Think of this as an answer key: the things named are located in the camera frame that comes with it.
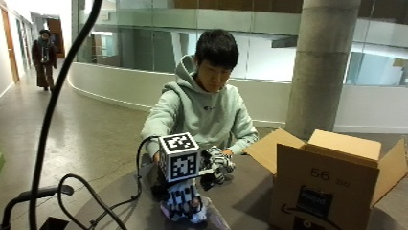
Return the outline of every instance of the young man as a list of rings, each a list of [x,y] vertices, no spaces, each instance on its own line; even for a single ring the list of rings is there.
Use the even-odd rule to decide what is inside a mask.
[[[39,30],[39,37],[33,42],[31,58],[37,71],[37,86],[45,91],[53,89],[51,66],[55,69],[57,59],[49,30]]]
[[[243,99],[227,84],[237,63],[232,35],[223,30],[203,32],[194,56],[182,58],[175,81],[164,85],[158,103],[150,110],[140,137],[190,132],[203,150],[216,146],[224,154],[240,154],[257,140]],[[231,146],[228,138],[236,141]],[[159,160],[156,140],[146,143],[152,161]]]

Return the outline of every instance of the gray hoodie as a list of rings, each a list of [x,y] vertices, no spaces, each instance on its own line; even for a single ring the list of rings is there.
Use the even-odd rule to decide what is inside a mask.
[[[175,68],[175,81],[164,85],[158,103],[150,110],[140,138],[190,132],[203,150],[215,145],[240,154],[257,140],[257,132],[237,89],[226,84],[216,93],[208,93],[196,85],[194,76],[194,57],[186,56]],[[230,134],[236,141],[226,146]],[[158,149],[156,140],[146,143],[150,156]]]

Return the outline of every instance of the hand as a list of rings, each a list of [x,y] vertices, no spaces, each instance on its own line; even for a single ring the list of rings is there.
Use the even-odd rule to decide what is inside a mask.
[[[160,154],[159,152],[155,152],[152,155],[152,163],[158,164],[159,161],[160,161]]]
[[[222,151],[216,146],[212,146],[207,149],[207,153],[211,155],[210,161],[218,165],[219,172],[223,173],[226,171],[226,173],[231,173],[235,169],[235,164],[231,161],[232,152],[228,149]]]

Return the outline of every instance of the black hair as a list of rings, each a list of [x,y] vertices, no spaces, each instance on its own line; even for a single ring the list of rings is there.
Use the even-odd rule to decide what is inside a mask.
[[[204,31],[196,42],[195,58],[200,65],[204,60],[214,66],[233,69],[239,50],[232,35],[220,29]]]
[[[43,33],[46,33],[47,36],[50,36],[50,31],[49,30],[45,30],[45,29],[39,30],[39,35],[42,35]]]

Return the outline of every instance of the open cardboard box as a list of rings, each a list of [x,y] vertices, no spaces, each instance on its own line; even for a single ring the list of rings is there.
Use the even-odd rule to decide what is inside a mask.
[[[381,144],[315,130],[307,143],[276,129],[244,151],[273,174],[269,224],[362,230],[372,206],[406,174],[404,139]]]

